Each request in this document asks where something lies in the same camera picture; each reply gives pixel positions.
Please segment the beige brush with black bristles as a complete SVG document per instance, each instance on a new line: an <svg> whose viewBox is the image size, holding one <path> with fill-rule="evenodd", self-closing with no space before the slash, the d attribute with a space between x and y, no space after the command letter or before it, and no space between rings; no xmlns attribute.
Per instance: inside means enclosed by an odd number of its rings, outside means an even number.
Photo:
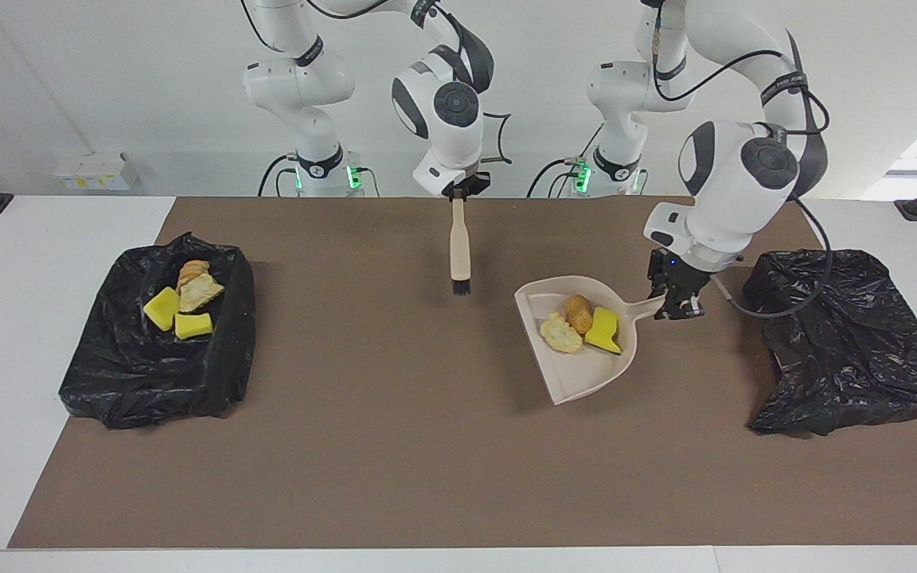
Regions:
<svg viewBox="0 0 917 573"><path fill-rule="evenodd" d="M449 276L455 296L472 294L472 258L470 238L465 221L465 200L456 195L451 200L452 224L449 232Z"/></svg>

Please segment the notched yellow sponge piece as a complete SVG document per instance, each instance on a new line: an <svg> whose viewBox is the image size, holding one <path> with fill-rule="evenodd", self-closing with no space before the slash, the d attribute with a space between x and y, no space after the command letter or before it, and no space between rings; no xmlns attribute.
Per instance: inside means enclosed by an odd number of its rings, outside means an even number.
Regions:
<svg viewBox="0 0 917 573"><path fill-rule="evenodd" d="M583 341L591 347L621 356L622 349L616 341L619 320L621 316L618 313L604 307L596 307L593 309L591 327L583 335Z"/></svg>

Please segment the brown fried nugget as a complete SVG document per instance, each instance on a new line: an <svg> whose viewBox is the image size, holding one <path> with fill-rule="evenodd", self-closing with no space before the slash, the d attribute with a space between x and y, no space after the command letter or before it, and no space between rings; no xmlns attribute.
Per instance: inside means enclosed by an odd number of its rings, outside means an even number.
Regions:
<svg viewBox="0 0 917 573"><path fill-rule="evenodd" d="M593 305L581 294L566 298L563 304L565 321L579 335L585 337L592 329L594 316Z"/></svg>

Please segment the beige plastic dustpan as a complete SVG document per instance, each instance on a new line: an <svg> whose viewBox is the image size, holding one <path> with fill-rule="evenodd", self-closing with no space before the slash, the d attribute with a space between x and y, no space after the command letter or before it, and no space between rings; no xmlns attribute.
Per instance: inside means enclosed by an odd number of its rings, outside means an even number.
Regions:
<svg viewBox="0 0 917 573"><path fill-rule="evenodd" d="M551 312L563 313L564 300L575 294L584 296L594 307L604 307L621 316L616 337L621 356L587 344L575 354L561 354L543 340L539 333L542 322ZM593 394L625 373L639 345L636 322L652 317L660 306L660 298L627 303L607 284L579 275L548 277L524 284L514 291L514 301L554 405Z"/></svg>

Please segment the pale lumpy food piece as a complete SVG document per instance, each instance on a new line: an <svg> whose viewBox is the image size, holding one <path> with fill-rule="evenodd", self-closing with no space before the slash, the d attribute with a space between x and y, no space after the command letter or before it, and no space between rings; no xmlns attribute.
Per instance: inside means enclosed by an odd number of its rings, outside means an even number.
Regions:
<svg viewBox="0 0 917 573"><path fill-rule="evenodd" d="M557 312L551 312L542 322L539 333L551 349L561 354L575 354L583 347L582 335Z"/></svg>

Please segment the striped tan bread piece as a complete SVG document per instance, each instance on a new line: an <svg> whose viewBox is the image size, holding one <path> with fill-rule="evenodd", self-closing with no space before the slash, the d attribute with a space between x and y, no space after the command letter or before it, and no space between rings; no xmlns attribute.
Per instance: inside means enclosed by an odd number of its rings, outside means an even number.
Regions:
<svg viewBox="0 0 917 573"><path fill-rule="evenodd" d="M207 275L209 268L210 263L201 259L193 259L186 262L185 265L182 265L178 273L178 279L176 279L176 293L181 293L181 289L186 283L192 282L201 275Z"/></svg>

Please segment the pale bread piece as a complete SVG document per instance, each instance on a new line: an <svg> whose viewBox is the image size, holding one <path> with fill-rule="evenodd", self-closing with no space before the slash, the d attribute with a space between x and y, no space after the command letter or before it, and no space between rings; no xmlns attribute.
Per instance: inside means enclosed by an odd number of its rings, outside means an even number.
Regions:
<svg viewBox="0 0 917 573"><path fill-rule="evenodd" d="M216 282L209 273L201 273L179 289L179 310L181 314L196 312L204 305L215 300L224 291L224 286Z"/></svg>

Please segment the large yellow sponge chunk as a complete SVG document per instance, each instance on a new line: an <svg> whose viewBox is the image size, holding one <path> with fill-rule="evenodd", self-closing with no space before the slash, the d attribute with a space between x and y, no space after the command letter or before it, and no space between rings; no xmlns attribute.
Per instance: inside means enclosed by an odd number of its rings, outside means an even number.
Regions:
<svg viewBox="0 0 917 573"><path fill-rule="evenodd" d="M143 305L143 314L160 331L172 330L175 316L179 312L181 312L181 297L170 286L165 286L155 297Z"/></svg>

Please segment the black bag lined trash bin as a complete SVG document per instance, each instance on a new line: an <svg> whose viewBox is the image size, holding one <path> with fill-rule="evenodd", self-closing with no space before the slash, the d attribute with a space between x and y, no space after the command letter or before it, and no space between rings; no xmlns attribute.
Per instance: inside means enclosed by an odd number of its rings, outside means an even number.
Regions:
<svg viewBox="0 0 917 573"><path fill-rule="evenodd" d="M826 436L917 419L917 317L876 257L767 251L743 296L767 314L800 305L762 326L776 387L751 431Z"/></svg>
<svg viewBox="0 0 917 573"><path fill-rule="evenodd" d="M193 259L206 261L224 290L201 309L211 317L211 333L179 340L143 309ZM244 251L183 233L167 244L124 251L113 262L57 395L72 416L109 429L221 417L245 397L256 341L255 280Z"/></svg>

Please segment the brown table mat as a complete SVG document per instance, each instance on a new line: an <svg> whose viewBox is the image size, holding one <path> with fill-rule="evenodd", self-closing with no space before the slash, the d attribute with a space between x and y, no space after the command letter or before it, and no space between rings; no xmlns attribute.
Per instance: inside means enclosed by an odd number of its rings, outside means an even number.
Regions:
<svg viewBox="0 0 917 573"><path fill-rule="evenodd" d="M434 199L182 198L251 262L257 344L226 417L70 419L11 548L917 544L917 422L757 435L758 322L639 323L629 369L554 406L514 291L594 277L648 295L655 198L474 199L452 294Z"/></svg>

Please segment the white wall socket box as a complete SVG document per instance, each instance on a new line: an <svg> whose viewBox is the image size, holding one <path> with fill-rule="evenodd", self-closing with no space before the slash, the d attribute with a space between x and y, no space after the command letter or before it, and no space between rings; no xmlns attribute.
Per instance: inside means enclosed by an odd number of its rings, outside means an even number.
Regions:
<svg viewBox="0 0 917 573"><path fill-rule="evenodd" d="M131 191L139 174L123 152L63 156L53 171L64 191Z"/></svg>

